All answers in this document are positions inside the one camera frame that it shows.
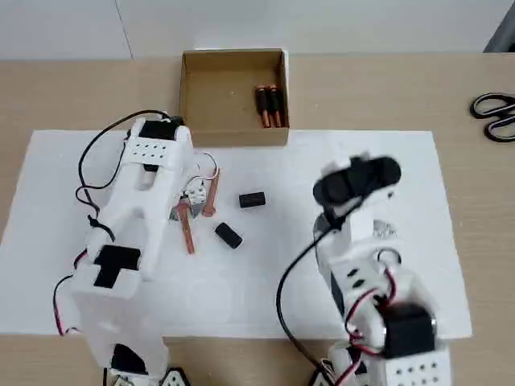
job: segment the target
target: open cardboard box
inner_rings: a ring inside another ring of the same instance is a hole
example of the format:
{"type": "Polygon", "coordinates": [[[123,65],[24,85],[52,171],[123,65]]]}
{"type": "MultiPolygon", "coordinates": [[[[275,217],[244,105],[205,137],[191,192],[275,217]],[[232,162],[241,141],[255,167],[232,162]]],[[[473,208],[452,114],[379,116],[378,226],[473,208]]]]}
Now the open cardboard box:
{"type": "Polygon", "coordinates": [[[288,140],[287,59],[280,49],[185,51],[179,114],[195,146],[283,146],[288,140]],[[262,127],[254,90],[276,84],[284,127],[262,127]]]}

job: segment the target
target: wooden table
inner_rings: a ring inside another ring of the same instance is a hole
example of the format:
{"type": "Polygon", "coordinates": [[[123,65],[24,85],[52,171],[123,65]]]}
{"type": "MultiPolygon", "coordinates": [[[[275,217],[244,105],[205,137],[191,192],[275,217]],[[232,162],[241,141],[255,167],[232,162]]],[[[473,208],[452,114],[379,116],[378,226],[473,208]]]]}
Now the wooden table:
{"type": "MultiPolygon", "coordinates": [[[[33,129],[96,129],[138,109],[173,111],[179,69],[180,58],[0,63],[1,229],[33,129]]],[[[486,140],[467,111],[473,97],[494,91],[515,92],[515,55],[290,58],[293,128],[432,130],[475,334],[451,345],[463,386],[515,380],[515,145],[486,140]]],[[[168,342],[194,385],[295,386],[311,374],[287,341],[168,342]]],[[[327,343],[311,347],[322,355],[327,343]]],[[[80,337],[3,336],[0,383],[100,385],[101,370],[80,337]]]]}

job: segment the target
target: cable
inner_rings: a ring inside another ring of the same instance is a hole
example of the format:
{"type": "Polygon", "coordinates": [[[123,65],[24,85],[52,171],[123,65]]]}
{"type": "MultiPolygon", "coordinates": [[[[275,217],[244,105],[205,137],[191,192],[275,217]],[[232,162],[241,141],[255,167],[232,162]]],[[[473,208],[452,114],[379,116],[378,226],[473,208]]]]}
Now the cable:
{"type": "Polygon", "coordinates": [[[281,323],[281,327],[284,330],[284,333],[288,337],[288,339],[297,347],[297,350],[300,351],[304,357],[311,362],[311,364],[319,370],[326,381],[328,381],[330,384],[332,382],[329,379],[329,375],[326,372],[325,368],[315,359],[315,357],[304,347],[304,345],[297,339],[295,336],[291,333],[290,328],[286,324],[284,320],[284,315],[282,314],[282,289],[284,287],[284,283],[286,282],[286,279],[288,278],[288,275],[290,274],[291,270],[305,257],[325,236],[329,234],[329,232],[332,231],[332,228],[328,228],[323,233],[315,239],[311,244],[309,244],[298,256],[295,258],[291,264],[288,266],[286,271],[284,271],[284,274],[281,277],[281,280],[279,281],[279,285],[277,288],[277,293],[275,296],[275,307],[277,309],[277,316],[279,318],[279,322],[281,323]]]}
{"type": "Polygon", "coordinates": [[[378,288],[372,288],[372,289],[369,289],[368,291],[366,291],[365,293],[363,293],[355,302],[354,304],[352,305],[351,309],[348,311],[348,314],[347,314],[347,318],[345,318],[345,322],[344,322],[344,327],[345,327],[345,330],[347,331],[348,335],[350,336],[351,339],[359,339],[361,338],[361,335],[360,334],[356,334],[355,332],[351,332],[349,329],[348,329],[348,324],[350,323],[350,320],[352,319],[352,317],[354,316],[354,314],[356,313],[359,305],[364,301],[366,300],[368,297],[370,297],[371,295],[373,295],[374,292],[378,291],[379,289],[378,288]]]}
{"type": "Polygon", "coordinates": [[[79,253],[79,256],[77,256],[77,257],[75,258],[75,260],[73,261],[73,268],[74,268],[74,269],[77,269],[77,267],[79,266],[79,261],[81,261],[81,260],[82,260],[82,258],[83,258],[84,256],[86,256],[86,253],[87,253],[87,252],[88,252],[88,249],[87,249],[87,248],[85,248],[85,249],[84,249],[84,251],[82,251],[81,253],[79,253]]]}
{"type": "Polygon", "coordinates": [[[393,277],[393,274],[390,272],[388,268],[385,269],[385,275],[388,277],[389,285],[391,288],[388,300],[386,300],[385,304],[385,307],[388,307],[390,304],[392,304],[393,300],[395,299],[395,296],[397,295],[397,283],[395,282],[395,278],[393,277]]]}
{"type": "Polygon", "coordinates": [[[212,164],[214,165],[215,171],[210,176],[195,175],[195,176],[191,177],[189,179],[189,181],[186,183],[186,185],[184,185],[183,191],[185,191],[187,189],[187,187],[189,186],[189,184],[192,183],[193,181],[195,181],[196,179],[203,179],[204,181],[212,181],[213,179],[215,179],[217,177],[218,173],[220,172],[220,169],[218,167],[218,164],[215,161],[215,158],[210,153],[202,152],[201,154],[207,155],[208,157],[210,157],[212,164]]]}
{"type": "Polygon", "coordinates": [[[63,331],[63,327],[61,325],[61,318],[59,315],[59,308],[57,307],[57,290],[59,289],[60,285],[63,284],[68,279],[71,279],[73,275],[68,275],[63,277],[61,280],[59,280],[54,287],[54,295],[52,297],[52,305],[54,307],[54,318],[56,320],[56,326],[57,326],[57,332],[59,332],[60,336],[64,336],[65,332],[63,331]]]}
{"type": "MultiPolygon", "coordinates": [[[[161,117],[163,117],[163,119],[169,119],[171,121],[171,117],[168,114],[166,114],[163,111],[159,111],[159,110],[148,109],[148,110],[141,110],[141,111],[137,111],[136,113],[129,114],[128,116],[119,119],[118,121],[112,123],[111,125],[109,125],[106,128],[104,128],[101,132],[99,132],[89,142],[89,144],[85,147],[84,151],[82,152],[82,155],[79,158],[79,164],[78,164],[77,169],[78,169],[78,172],[79,172],[80,186],[77,188],[77,190],[75,192],[75,196],[76,196],[76,198],[81,203],[92,207],[93,210],[95,211],[95,217],[94,218],[91,215],[88,215],[89,224],[92,227],[94,227],[94,228],[102,228],[102,229],[104,229],[109,234],[109,237],[111,238],[112,241],[115,240],[115,236],[114,236],[113,232],[111,231],[111,229],[109,229],[109,227],[105,226],[104,224],[101,224],[98,221],[98,215],[100,214],[100,208],[93,201],[91,195],[89,194],[89,189],[98,189],[98,190],[105,189],[106,187],[108,187],[114,181],[114,178],[115,178],[115,176],[116,176],[116,174],[118,172],[118,169],[120,167],[120,163],[122,161],[123,152],[124,152],[125,147],[126,147],[125,140],[124,140],[123,149],[122,149],[122,153],[120,154],[120,159],[118,161],[117,168],[116,168],[116,170],[113,173],[113,177],[106,184],[104,184],[103,186],[95,187],[93,185],[88,185],[85,182],[85,180],[84,180],[84,174],[83,174],[83,171],[82,171],[82,166],[83,166],[84,160],[86,158],[86,155],[88,155],[88,152],[91,150],[91,148],[93,147],[95,142],[97,142],[98,139],[100,139],[100,137],[102,137],[105,133],[107,133],[111,129],[121,125],[123,122],[128,121],[129,119],[132,119],[134,117],[137,117],[137,116],[140,116],[140,115],[144,115],[144,114],[159,114],[159,115],[161,115],[161,117]],[[86,196],[86,199],[81,199],[79,197],[80,191],[84,191],[84,195],[86,196]]],[[[130,136],[130,130],[127,132],[127,137],[129,137],[129,136],[130,136]]]]}

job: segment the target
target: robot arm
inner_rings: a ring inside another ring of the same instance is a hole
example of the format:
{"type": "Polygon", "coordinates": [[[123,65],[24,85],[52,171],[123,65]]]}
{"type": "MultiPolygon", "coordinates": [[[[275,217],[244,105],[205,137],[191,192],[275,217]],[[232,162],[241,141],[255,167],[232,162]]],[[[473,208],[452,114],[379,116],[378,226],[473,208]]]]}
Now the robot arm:
{"type": "Polygon", "coordinates": [[[334,229],[316,247],[319,271],[348,340],[329,353],[338,385],[451,384],[449,352],[439,337],[444,320],[438,305],[417,275],[402,265],[406,256],[394,226],[374,219],[373,205],[364,205],[366,199],[379,204],[391,197],[400,178],[392,158],[353,158],[347,168],[333,170],[314,188],[323,206],[315,237],[334,229]],[[361,360],[366,372],[362,368],[355,376],[361,360]]]}
{"type": "Polygon", "coordinates": [[[184,189],[192,190],[197,168],[186,126],[167,119],[136,120],[98,221],[117,236],[131,220],[142,218],[146,243],[128,248],[112,242],[104,228],[94,228],[72,279],[81,330],[93,356],[133,383],[157,384],[167,370],[168,349],[142,288],[153,279],[171,213],[187,198],[184,189]]]}

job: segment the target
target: scissor handle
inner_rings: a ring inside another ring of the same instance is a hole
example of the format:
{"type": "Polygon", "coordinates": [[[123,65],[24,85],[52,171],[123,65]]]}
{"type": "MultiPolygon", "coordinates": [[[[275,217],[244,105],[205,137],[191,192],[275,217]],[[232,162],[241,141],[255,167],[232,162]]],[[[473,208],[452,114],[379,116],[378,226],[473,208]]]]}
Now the scissor handle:
{"type": "Polygon", "coordinates": [[[508,136],[496,134],[496,129],[515,123],[515,115],[507,115],[498,121],[491,122],[484,127],[484,136],[495,142],[515,142],[515,133],[508,136]]]}
{"type": "Polygon", "coordinates": [[[470,114],[477,119],[499,117],[507,114],[510,110],[515,110],[515,97],[513,95],[504,94],[502,92],[490,92],[488,94],[483,94],[481,96],[478,96],[470,104],[470,114]],[[481,111],[478,109],[479,105],[482,102],[492,100],[503,101],[505,102],[505,105],[485,111],[481,111]]]}

